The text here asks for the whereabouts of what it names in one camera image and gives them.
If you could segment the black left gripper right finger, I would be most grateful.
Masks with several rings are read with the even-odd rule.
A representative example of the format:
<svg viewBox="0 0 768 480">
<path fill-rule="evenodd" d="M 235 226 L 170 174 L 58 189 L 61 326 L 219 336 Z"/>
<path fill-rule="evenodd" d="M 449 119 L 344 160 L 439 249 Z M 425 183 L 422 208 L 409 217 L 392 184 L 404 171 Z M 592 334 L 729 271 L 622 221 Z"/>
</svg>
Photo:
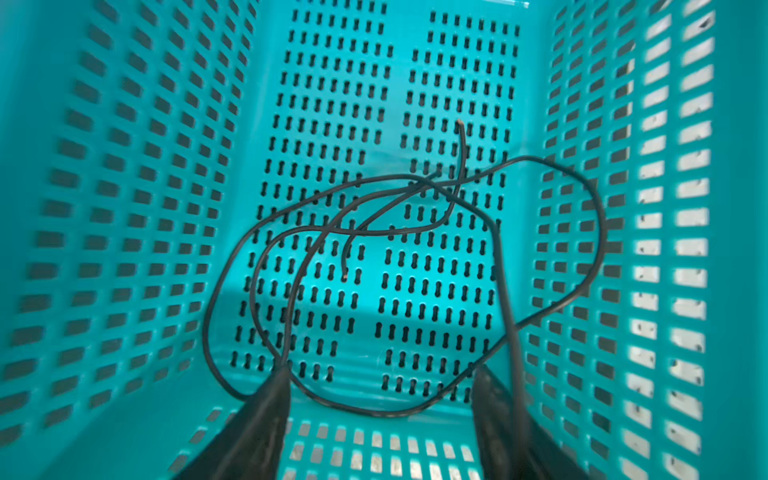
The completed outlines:
<svg viewBox="0 0 768 480">
<path fill-rule="evenodd" d="M 530 415 L 514 413 L 513 397 L 485 365 L 473 379 L 471 409 L 485 479 L 586 479 Z"/>
</svg>

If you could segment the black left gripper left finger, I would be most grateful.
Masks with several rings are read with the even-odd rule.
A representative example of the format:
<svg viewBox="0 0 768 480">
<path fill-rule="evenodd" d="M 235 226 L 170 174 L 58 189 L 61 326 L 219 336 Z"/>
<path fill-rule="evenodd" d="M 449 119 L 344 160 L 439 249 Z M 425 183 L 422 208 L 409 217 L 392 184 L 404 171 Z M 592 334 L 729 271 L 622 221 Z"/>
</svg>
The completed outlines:
<svg viewBox="0 0 768 480">
<path fill-rule="evenodd" d="M 275 370 L 178 479 L 275 479 L 291 406 L 290 369 Z"/>
</svg>

